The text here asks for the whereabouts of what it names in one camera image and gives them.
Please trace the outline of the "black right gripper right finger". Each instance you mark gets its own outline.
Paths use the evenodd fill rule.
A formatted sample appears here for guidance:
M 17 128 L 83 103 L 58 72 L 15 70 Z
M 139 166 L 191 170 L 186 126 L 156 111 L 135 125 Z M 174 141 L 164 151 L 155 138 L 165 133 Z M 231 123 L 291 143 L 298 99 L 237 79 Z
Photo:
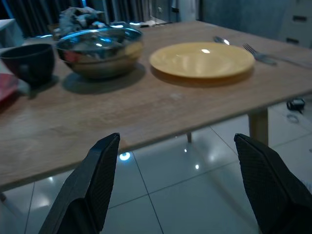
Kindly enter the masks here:
M 270 147 L 244 134 L 234 141 L 261 234 L 312 234 L 312 193 L 304 183 Z

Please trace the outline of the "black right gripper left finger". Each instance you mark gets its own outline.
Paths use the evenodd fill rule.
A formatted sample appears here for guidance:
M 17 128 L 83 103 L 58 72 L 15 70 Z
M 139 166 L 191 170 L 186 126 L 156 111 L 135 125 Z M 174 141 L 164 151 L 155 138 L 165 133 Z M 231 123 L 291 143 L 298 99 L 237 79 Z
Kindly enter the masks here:
M 100 234 L 114 185 L 120 134 L 100 139 L 67 177 L 39 234 Z

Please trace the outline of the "black power adapter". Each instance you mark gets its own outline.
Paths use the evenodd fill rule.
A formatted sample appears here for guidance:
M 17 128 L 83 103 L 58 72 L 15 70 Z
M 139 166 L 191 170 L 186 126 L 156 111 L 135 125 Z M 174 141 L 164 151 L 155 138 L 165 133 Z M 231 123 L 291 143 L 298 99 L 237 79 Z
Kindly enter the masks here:
M 305 101 L 302 98 L 295 98 L 286 102 L 287 109 L 290 111 L 302 112 L 305 108 Z

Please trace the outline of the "red round plate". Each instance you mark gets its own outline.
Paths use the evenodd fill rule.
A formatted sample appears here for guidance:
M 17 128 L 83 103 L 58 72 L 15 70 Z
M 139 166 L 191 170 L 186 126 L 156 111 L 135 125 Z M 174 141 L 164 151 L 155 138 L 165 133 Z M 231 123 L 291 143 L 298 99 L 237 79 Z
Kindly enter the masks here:
M 11 106 L 18 98 L 18 79 L 7 73 L 0 73 L 0 110 Z

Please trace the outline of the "metal fork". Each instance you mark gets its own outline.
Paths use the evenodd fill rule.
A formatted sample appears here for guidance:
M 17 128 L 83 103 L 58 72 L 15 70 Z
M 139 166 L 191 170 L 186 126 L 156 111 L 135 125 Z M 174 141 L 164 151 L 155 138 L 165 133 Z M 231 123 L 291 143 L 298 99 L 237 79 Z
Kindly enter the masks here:
M 242 46 L 244 49 L 246 49 L 248 52 L 250 52 L 257 61 L 268 64 L 268 65 L 276 66 L 277 60 L 280 60 L 283 62 L 294 64 L 296 66 L 312 69 L 312 63 L 296 61 L 296 60 L 291 59 L 291 58 L 284 58 L 284 57 L 279 57 L 279 56 L 270 55 L 270 54 L 264 54 L 264 53 L 261 53 L 261 52 L 255 50 L 254 48 L 252 48 L 247 43 L 243 44 Z

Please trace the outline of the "shiny steel bowl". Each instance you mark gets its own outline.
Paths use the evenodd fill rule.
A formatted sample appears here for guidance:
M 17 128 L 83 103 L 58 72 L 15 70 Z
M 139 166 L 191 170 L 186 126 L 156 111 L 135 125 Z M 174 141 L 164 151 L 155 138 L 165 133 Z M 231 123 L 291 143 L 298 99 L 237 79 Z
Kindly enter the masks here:
M 82 30 L 61 38 L 56 50 L 84 78 L 113 78 L 133 70 L 143 51 L 143 33 L 124 25 Z

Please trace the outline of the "dark round cup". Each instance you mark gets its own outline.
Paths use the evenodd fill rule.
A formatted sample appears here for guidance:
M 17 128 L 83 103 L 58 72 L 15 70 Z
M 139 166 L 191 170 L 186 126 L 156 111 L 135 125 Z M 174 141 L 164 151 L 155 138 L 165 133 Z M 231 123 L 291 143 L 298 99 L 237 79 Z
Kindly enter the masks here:
M 39 87 L 52 80 L 55 55 L 50 44 L 15 47 L 0 53 L 0 59 L 17 78 L 31 87 Z

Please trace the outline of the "yellow round plate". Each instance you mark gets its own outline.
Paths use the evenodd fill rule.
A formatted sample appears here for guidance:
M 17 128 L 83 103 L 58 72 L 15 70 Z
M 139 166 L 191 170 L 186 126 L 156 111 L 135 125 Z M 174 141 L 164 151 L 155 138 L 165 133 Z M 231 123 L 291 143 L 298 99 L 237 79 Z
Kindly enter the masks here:
M 216 42 L 170 45 L 152 53 L 149 61 L 163 73 L 198 79 L 240 75 L 255 64 L 255 58 L 247 50 Z

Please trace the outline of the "metal spoon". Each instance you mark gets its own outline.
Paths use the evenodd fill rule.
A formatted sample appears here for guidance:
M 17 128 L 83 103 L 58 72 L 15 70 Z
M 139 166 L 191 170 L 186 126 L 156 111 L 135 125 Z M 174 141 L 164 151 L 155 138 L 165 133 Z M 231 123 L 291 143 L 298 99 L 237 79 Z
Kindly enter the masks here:
M 230 45 L 230 42 L 227 39 L 224 39 L 224 38 L 221 38 L 221 37 L 218 37 L 218 36 L 214 36 L 213 40 L 216 43 L 222 43 L 222 44 L 225 44 L 225 45 Z

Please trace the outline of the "white drawer cabinet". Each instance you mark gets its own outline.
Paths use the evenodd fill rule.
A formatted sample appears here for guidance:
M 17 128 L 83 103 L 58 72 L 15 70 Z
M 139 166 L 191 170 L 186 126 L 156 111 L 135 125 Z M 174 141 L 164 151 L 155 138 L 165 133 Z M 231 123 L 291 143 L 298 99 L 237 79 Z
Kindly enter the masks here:
M 312 0 L 288 1 L 278 39 L 312 49 Z

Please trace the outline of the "grey crumpled cloth pile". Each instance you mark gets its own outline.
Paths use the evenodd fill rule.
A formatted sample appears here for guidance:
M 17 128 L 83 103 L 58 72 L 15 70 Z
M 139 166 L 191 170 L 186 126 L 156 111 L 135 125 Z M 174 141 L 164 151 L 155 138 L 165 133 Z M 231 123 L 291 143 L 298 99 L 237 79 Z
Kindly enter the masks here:
M 59 22 L 48 26 L 53 40 L 59 40 L 69 34 L 108 27 L 104 21 L 104 12 L 90 7 L 69 7 L 61 11 Z

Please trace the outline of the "white side cabinet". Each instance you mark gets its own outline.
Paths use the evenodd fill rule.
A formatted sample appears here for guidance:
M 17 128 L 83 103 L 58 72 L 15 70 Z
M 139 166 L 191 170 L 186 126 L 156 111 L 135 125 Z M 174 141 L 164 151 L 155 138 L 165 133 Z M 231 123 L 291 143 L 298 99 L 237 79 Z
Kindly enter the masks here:
M 0 19 L 0 48 L 17 47 L 23 43 L 23 33 L 16 20 Z

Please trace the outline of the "dark grey curtain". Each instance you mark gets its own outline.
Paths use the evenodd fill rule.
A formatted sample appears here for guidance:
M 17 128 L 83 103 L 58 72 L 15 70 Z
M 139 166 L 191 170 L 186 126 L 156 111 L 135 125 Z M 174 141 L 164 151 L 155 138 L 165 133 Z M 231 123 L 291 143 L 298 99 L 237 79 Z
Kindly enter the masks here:
M 59 22 L 69 7 L 84 6 L 104 12 L 105 22 L 144 22 L 151 17 L 149 0 L 2 0 L 24 36 L 48 33 L 48 25 Z

